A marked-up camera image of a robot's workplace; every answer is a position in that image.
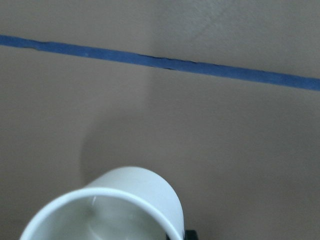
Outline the white smiley face mug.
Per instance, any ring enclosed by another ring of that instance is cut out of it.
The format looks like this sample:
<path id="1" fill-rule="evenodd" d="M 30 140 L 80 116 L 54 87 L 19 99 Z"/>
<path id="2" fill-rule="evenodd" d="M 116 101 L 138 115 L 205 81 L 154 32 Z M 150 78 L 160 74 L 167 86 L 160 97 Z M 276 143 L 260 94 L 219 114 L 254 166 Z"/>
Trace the white smiley face mug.
<path id="1" fill-rule="evenodd" d="M 108 171 L 45 205 L 23 240 L 183 240 L 184 213 L 173 187 L 145 168 Z"/>

